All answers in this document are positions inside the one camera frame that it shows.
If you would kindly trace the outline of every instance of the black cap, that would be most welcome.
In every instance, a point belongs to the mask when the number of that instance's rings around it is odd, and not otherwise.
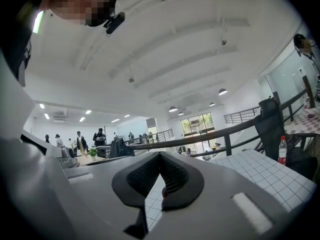
[[[90,27],[97,27],[105,23],[110,19],[112,13],[114,13],[116,8],[117,0],[109,0],[109,2],[104,2],[103,7],[97,8],[97,14],[93,14],[92,19],[85,21],[85,24]]]

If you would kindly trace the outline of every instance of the black jacket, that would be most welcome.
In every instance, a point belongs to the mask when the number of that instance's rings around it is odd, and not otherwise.
[[[96,132],[96,133],[93,135],[93,139],[92,139],[92,140],[94,140],[94,145],[95,145],[96,147],[106,145],[106,141],[105,141],[105,140],[97,141],[97,138],[101,138],[101,137],[106,138],[106,135],[104,135],[103,133],[100,133],[100,132]]]
[[[82,143],[83,148],[85,150],[88,150],[87,142],[85,140],[85,137],[83,137],[83,136],[81,136],[81,143]],[[76,138],[76,147],[77,147],[78,150],[80,149],[79,137]]]

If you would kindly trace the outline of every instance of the table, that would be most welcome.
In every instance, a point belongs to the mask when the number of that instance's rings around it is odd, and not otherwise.
[[[315,117],[308,119],[308,114]],[[294,121],[285,125],[284,129],[288,135],[294,134],[317,134],[320,135],[320,108],[310,108],[294,116]]]
[[[311,180],[252,149],[206,163],[237,171],[273,195],[288,212],[307,202],[317,188]]]

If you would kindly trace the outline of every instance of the camera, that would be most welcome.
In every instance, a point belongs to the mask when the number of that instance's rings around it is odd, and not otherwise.
[[[120,12],[116,16],[110,16],[110,19],[103,25],[106,28],[105,32],[111,35],[126,19],[126,14]]]

